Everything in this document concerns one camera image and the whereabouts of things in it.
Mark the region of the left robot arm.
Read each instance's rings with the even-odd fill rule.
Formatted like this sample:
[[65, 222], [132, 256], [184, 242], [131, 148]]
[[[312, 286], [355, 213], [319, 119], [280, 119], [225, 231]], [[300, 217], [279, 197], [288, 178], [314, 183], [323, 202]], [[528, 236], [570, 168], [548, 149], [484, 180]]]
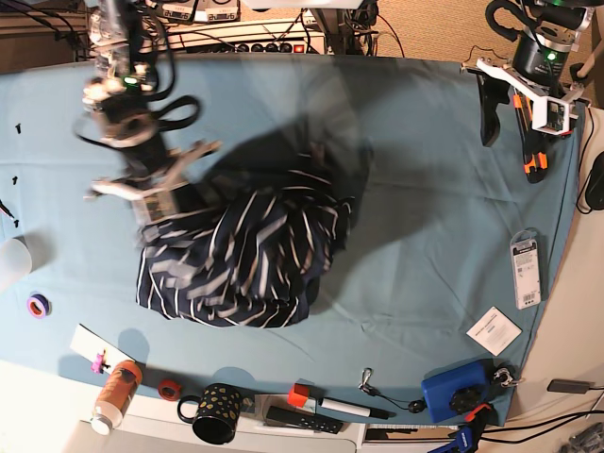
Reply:
[[510, 102], [513, 92], [528, 102], [528, 128], [557, 137], [570, 133], [596, 54], [571, 68], [570, 85], [564, 87], [561, 76], [602, 5], [601, 1], [492, 1], [487, 5], [488, 26], [516, 48], [513, 57], [500, 64], [478, 58], [473, 66], [461, 66], [478, 79], [483, 145], [492, 145], [498, 137], [496, 110]]

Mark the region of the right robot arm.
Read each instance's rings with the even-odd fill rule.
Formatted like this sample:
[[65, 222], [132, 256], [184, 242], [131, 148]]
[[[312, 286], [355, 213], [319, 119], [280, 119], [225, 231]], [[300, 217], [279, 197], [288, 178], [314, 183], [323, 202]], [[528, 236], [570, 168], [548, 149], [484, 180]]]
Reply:
[[169, 98], [177, 71], [165, 25], [143, 1], [101, 1], [92, 14], [89, 37], [96, 76], [86, 83], [82, 102], [101, 137], [74, 133], [84, 143], [116, 152], [126, 168], [118, 179], [92, 182], [87, 198], [113, 195], [175, 210], [203, 206], [198, 189], [183, 173], [215, 145], [198, 143], [179, 152], [163, 138], [193, 125], [202, 111], [192, 95]]

